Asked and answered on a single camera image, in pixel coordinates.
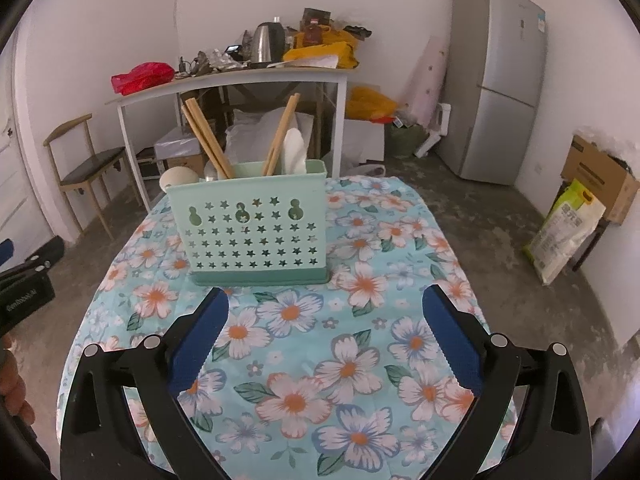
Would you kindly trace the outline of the person's left hand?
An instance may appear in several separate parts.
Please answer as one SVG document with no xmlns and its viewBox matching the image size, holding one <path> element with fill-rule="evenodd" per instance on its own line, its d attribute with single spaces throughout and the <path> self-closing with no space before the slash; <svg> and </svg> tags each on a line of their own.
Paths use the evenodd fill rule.
<svg viewBox="0 0 640 480">
<path fill-rule="evenodd" d="M 18 416 L 26 425 L 32 426 L 36 419 L 35 411 L 26 400 L 26 384 L 11 351 L 12 344 L 9 334 L 2 337 L 1 348 L 6 357 L 1 364 L 1 401 L 11 416 Z"/>
</svg>

